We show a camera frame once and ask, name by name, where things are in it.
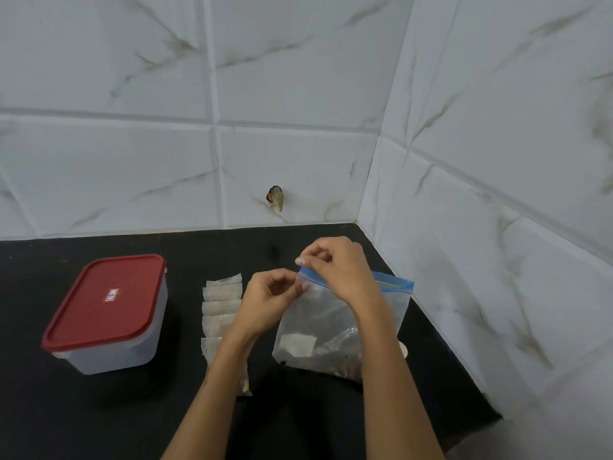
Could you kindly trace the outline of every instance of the clear plastic bag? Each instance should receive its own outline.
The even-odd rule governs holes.
[[[207,374],[208,369],[211,368],[211,364],[213,364],[215,355],[217,355],[217,350],[219,349],[220,343],[220,337],[205,337],[200,340],[202,354],[204,355],[204,358],[207,359]],[[245,368],[243,368],[240,382],[238,383],[237,395],[252,395],[251,391],[249,390],[249,373],[247,372],[247,363],[245,364]]]
[[[218,315],[216,317],[202,317],[202,332],[206,337],[223,337],[232,325],[236,313],[232,315]]]
[[[242,300],[230,300],[227,302],[203,302],[202,316],[215,317],[217,315],[231,315],[238,312]]]
[[[202,296],[205,302],[227,302],[238,300],[243,295],[243,284],[230,286],[203,287]]]
[[[378,272],[373,277],[392,308],[397,333],[413,282]],[[294,368],[361,382],[362,346],[353,312],[314,271],[302,268],[299,280],[311,286],[283,314],[272,356]]]
[[[231,278],[220,279],[218,281],[207,281],[207,287],[233,286],[243,282],[243,275],[238,273]]]

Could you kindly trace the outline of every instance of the blue bag strip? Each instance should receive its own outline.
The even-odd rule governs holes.
[[[308,279],[311,282],[319,284],[320,286],[324,286],[328,288],[326,281],[320,275],[318,275],[315,271],[311,271],[307,268],[300,268],[299,271],[300,276],[305,279]],[[413,292],[413,281],[407,281],[406,279],[396,278],[395,276],[390,276],[389,274],[379,273],[377,271],[372,271],[373,277],[377,284],[379,284],[379,289],[381,292]]]

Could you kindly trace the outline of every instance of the person's right hand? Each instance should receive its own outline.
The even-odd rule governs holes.
[[[296,264],[316,271],[354,312],[362,303],[382,299],[362,246],[347,237],[317,239],[296,258]]]

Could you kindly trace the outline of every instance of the forearm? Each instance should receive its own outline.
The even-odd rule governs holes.
[[[396,337],[392,310],[379,296],[355,306],[362,342],[369,460],[442,459],[443,453]]]
[[[163,460],[223,459],[238,382],[255,339],[229,329]]]

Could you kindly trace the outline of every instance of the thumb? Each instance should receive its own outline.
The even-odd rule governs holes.
[[[296,264],[315,271],[324,279],[326,279],[326,272],[330,270],[331,266],[330,263],[312,255],[296,258]]]
[[[295,282],[284,293],[277,295],[275,297],[275,301],[279,303],[283,309],[286,309],[293,301],[295,301],[304,293],[304,291],[308,289],[308,286],[308,282]]]

